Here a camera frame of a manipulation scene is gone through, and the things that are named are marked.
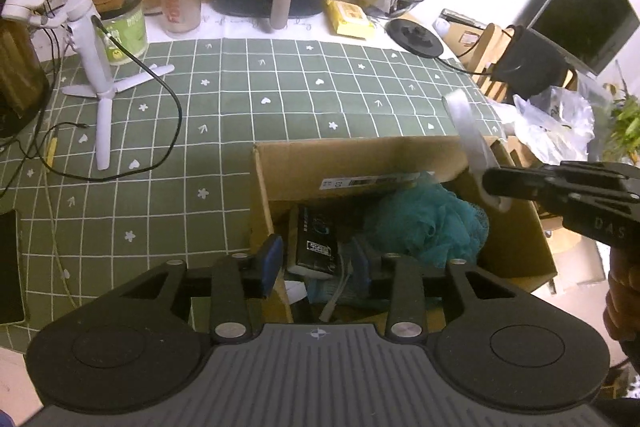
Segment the ribbed gray panel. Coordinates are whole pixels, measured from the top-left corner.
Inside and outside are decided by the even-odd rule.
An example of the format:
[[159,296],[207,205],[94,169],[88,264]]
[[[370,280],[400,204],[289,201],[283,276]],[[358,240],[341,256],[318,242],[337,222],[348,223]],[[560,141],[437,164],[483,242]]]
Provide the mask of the ribbed gray panel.
[[266,325],[250,343],[213,352],[198,378],[149,409],[91,416],[49,407],[28,427],[606,427],[582,405],[525,416],[474,403],[440,378],[425,352],[373,325]]

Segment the green tablecloth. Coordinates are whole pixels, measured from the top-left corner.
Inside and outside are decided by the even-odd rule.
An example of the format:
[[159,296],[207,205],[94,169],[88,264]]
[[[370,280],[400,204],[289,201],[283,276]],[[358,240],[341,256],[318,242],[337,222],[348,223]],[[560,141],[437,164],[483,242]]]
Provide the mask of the green tablecloth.
[[[208,266],[215,256],[248,248],[249,169],[259,140],[455,134],[441,97],[462,87],[483,134],[500,135],[494,110],[464,74],[409,53],[316,41],[223,39],[151,44],[145,64],[171,63],[166,77],[184,110],[180,139],[164,165],[103,184],[49,175],[57,240],[68,286],[78,303],[102,295],[150,267],[183,259]],[[116,78],[138,73],[114,68]],[[63,84],[86,82],[77,57],[65,60]],[[174,101],[156,82],[113,103],[111,166],[94,164],[96,102],[58,93],[62,128],[54,167],[104,176],[149,166],[175,132]],[[28,132],[22,139],[28,142]],[[14,145],[0,158],[5,185],[21,158]],[[26,324],[0,327],[0,345],[24,351],[33,335],[68,312],[52,257],[49,211],[38,160],[21,168],[0,200],[21,218]],[[206,308],[194,307],[196,326]]]

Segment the teal mesh loofah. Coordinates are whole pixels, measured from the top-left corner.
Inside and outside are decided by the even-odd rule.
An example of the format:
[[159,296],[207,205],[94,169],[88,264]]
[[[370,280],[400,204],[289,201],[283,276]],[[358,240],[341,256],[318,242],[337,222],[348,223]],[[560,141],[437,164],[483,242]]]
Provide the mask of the teal mesh loofah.
[[408,254],[442,268],[449,259],[476,262],[489,220],[482,208],[423,174],[415,187],[380,200],[367,213],[364,232],[378,250]]

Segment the crosshair logo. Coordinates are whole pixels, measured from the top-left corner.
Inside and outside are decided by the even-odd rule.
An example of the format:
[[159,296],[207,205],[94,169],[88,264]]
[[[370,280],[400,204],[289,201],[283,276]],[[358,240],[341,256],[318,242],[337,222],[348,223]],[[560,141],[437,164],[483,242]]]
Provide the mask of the crosshair logo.
[[309,334],[317,341],[319,341],[322,337],[326,337],[329,333],[318,328],[317,330],[311,331],[311,333]]

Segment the smartphone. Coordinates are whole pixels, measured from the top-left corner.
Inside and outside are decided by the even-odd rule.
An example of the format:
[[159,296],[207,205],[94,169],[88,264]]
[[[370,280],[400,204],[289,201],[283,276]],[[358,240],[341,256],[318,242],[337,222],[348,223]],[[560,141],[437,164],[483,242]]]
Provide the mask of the smartphone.
[[0,325],[26,320],[20,277],[18,212],[0,214]]

